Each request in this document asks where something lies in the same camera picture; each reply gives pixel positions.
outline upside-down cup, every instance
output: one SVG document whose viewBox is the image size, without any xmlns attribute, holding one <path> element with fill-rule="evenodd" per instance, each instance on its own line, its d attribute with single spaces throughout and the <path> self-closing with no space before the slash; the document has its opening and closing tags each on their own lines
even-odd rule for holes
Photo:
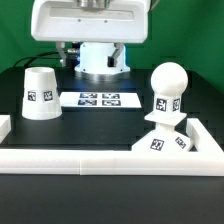
<svg viewBox="0 0 224 224">
<path fill-rule="evenodd" d="M 54 69 L 26 69 L 22 116 L 31 120 L 49 120 L 61 114 Z"/>
</svg>

